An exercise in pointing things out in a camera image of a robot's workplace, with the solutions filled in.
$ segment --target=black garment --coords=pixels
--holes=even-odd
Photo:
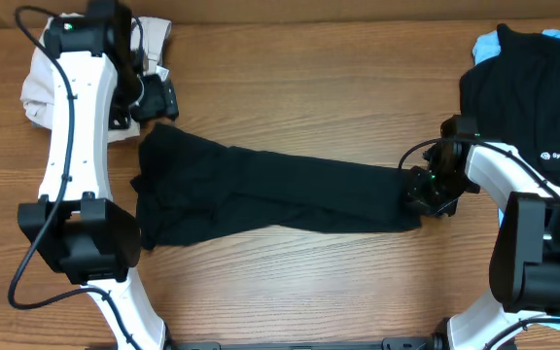
[[[140,145],[142,245],[188,245],[281,225],[321,232],[420,227],[397,169],[224,147],[158,124]]]
[[[477,117],[481,138],[515,146],[560,186],[560,39],[497,31],[501,54],[460,81],[462,114]]]

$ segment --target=wooden table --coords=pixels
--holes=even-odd
[[[178,126],[257,150],[396,165],[438,136],[459,110],[458,81],[476,37],[496,21],[176,26],[165,62],[181,107]],[[515,30],[560,19],[511,20]],[[113,338],[88,297],[34,311],[8,305],[28,243],[17,205],[36,200],[50,134],[18,97],[33,48],[0,30],[0,349],[81,349]],[[137,145],[110,146],[116,202],[131,213]],[[409,163],[421,163],[418,156]],[[318,234],[269,227],[145,252],[139,264],[158,314],[180,341],[357,341],[428,334],[488,288],[498,232],[487,195],[462,197],[450,219],[399,234]],[[18,299],[70,289],[34,259]],[[521,349],[560,349],[560,332],[534,326]]]

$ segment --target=white cloth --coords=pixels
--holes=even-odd
[[[62,14],[62,16],[73,17],[81,15]],[[158,65],[161,65],[163,43],[170,34],[172,23],[169,20],[154,17],[140,17],[139,19],[144,31],[144,41],[142,43],[145,53],[144,74],[154,74]],[[51,21],[52,18],[49,18],[45,29],[49,27]],[[139,47],[139,33],[139,29],[135,25],[131,33],[131,48],[134,50],[137,50]],[[43,45],[45,44],[42,34],[40,42]],[[53,127],[53,75],[51,62],[38,49],[35,49],[32,55],[29,74],[25,78],[22,91],[20,92],[20,101],[25,108],[25,116],[33,123],[48,129]],[[129,137],[139,136],[139,134],[139,123],[131,121],[131,126],[127,130],[109,130],[107,141],[120,141]]]

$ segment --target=robotic hand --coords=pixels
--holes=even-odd
[[[44,47],[19,19],[27,10],[55,17]],[[89,293],[114,332],[118,349],[176,349],[135,269],[139,228],[112,202],[106,161],[110,127],[123,127],[129,118],[176,118],[174,89],[169,80],[141,75],[139,61],[135,63],[128,48],[131,11],[116,0],[90,1],[85,17],[60,18],[37,8],[19,8],[17,25],[58,74],[53,74],[52,140],[39,200],[18,208],[18,224],[31,246],[11,283],[10,304],[31,309]],[[471,118],[453,117],[441,133],[444,139],[418,145],[436,144],[426,153],[428,169],[410,171],[406,205],[423,215],[453,215],[462,193],[487,190],[506,213],[490,263],[490,291],[429,339],[300,348],[494,350],[528,324],[558,320],[545,315],[560,315],[560,188],[524,162],[514,147],[479,141]],[[81,288],[32,304],[16,302],[17,283],[35,251],[54,272],[65,273]],[[219,348],[217,343],[178,346]]]

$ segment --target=black cable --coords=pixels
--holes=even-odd
[[[103,300],[107,301],[110,308],[114,312],[116,322],[118,323],[118,326],[122,331],[122,334],[126,338],[126,342],[130,343],[131,346],[133,346],[133,348],[135,350],[142,350],[142,348],[137,344],[137,342],[135,342],[135,340],[133,340],[133,337],[131,336],[131,334],[126,330],[126,327],[124,326],[123,318],[122,318],[120,312],[118,311],[118,308],[117,308],[116,304],[114,303],[114,301],[110,297],[109,293],[103,291],[100,288],[95,288],[95,287],[82,288],[82,289],[62,293],[58,296],[50,297],[50,298],[48,298],[46,300],[43,300],[43,301],[29,303],[29,304],[18,303],[15,300],[15,292],[17,290],[18,281],[22,277],[23,272],[27,268],[27,264],[29,263],[29,260],[34,255],[34,253],[36,252],[36,249],[38,248],[38,245],[40,244],[40,241],[42,240],[42,238],[46,234],[48,228],[53,225],[53,219],[54,219],[55,215],[57,214],[57,208],[59,208],[59,206],[60,206],[60,204],[61,204],[61,202],[64,198],[64,195],[66,194],[66,186],[68,185],[68,182],[69,182],[69,179],[70,179],[70,175],[69,175],[69,173],[70,173],[70,162],[71,162],[71,156],[72,156],[72,153],[73,153],[73,137],[74,137],[74,132],[75,132],[75,103],[74,103],[74,100],[75,100],[76,96],[73,94],[73,89],[71,88],[70,83],[68,82],[68,77],[66,76],[66,73],[64,73],[64,69],[57,62],[57,60],[51,56],[51,54],[47,51],[47,49],[42,44],[40,44],[40,42],[36,38],[34,38],[34,36],[31,35],[31,33],[23,25],[22,21],[20,20],[20,14],[24,11],[31,11],[31,12],[36,12],[36,13],[48,15],[48,16],[53,17],[53,20],[60,20],[60,17],[58,15],[52,13],[52,12],[49,12],[47,10],[44,10],[44,9],[41,9],[41,8],[38,8],[38,7],[34,7],[34,6],[20,6],[15,10],[15,21],[17,22],[17,26],[20,29],[20,31],[22,31],[23,34],[25,34],[25,36],[34,44],[34,46],[36,46],[36,48],[38,48],[41,52],[43,52],[45,54],[45,56],[53,64],[55,69],[57,69],[57,72],[61,75],[62,80],[64,81],[64,86],[66,87],[66,93],[67,93],[67,97],[68,97],[68,139],[66,141],[66,156],[64,158],[64,167],[63,167],[62,178],[61,178],[62,183],[59,187],[59,192],[57,193],[57,198],[55,199],[55,202],[53,203],[52,210],[49,213],[49,216],[47,217],[47,220],[45,221],[45,224],[40,228],[38,234],[36,235],[36,239],[34,239],[32,244],[29,246],[29,249],[27,249],[27,253],[25,253],[25,256],[23,257],[22,261],[20,262],[20,265],[17,268],[17,272],[15,273],[15,276],[13,277],[12,281],[10,282],[10,288],[8,289],[8,302],[10,303],[10,305],[12,307],[14,307],[16,309],[30,310],[30,309],[35,309],[35,308],[39,308],[39,307],[49,305],[51,303],[63,300],[65,298],[70,298],[72,296],[77,296],[77,295],[85,294],[85,293],[97,293],[97,294],[102,296]]]
[[[137,67],[141,64],[142,71],[144,71],[144,28],[142,28],[142,22],[140,21],[139,17],[134,17],[133,19],[135,19],[135,23],[140,29],[140,44],[137,48],[137,58],[135,60],[135,64],[133,64],[133,67]]]
[[[433,145],[433,144],[442,143],[442,142],[459,142],[459,143],[465,143],[465,144],[468,144],[468,145],[477,145],[477,146],[485,147],[485,148],[487,148],[489,150],[492,150],[496,153],[499,153],[499,154],[501,154],[501,155],[503,155],[507,158],[510,158],[520,168],[522,168],[522,170],[524,170],[524,172],[526,172],[539,185],[540,188],[542,188],[544,191],[546,191],[548,194],[550,194],[560,204],[560,195],[555,190],[553,190],[550,186],[548,186],[546,184],[546,182],[544,180],[542,180],[542,178],[528,164],[526,164],[522,159],[514,156],[510,152],[507,152],[505,150],[502,150],[502,149],[500,149],[496,146],[490,145],[489,143],[486,143],[486,142],[483,142],[483,141],[480,141],[480,140],[462,139],[462,138],[437,138],[437,139],[432,139],[432,140],[427,140],[425,142],[421,142],[418,145],[410,148],[407,152],[405,152],[405,154],[401,157],[401,160],[399,161],[398,169],[401,170],[403,168],[403,163],[405,162],[407,157],[409,157],[409,155],[414,153],[416,150],[418,150],[422,147],[428,146],[428,145]],[[508,328],[506,328],[502,332],[500,332],[498,335],[496,335],[494,338],[492,338],[492,340],[490,340],[488,343],[485,344],[484,349],[485,350],[491,350],[492,347],[494,347],[503,338],[505,338],[509,334],[511,334],[511,333],[513,333],[513,332],[515,332],[519,329],[526,329],[527,326],[530,325],[530,324],[545,324],[545,325],[546,324],[559,324],[560,325],[560,318],[556,318],[556,317],[547,317],[547,318],[535,317],[535,318],[530,318],[530,319],[526,319],[526,320],[520,320],[516,324],[509,326]]]

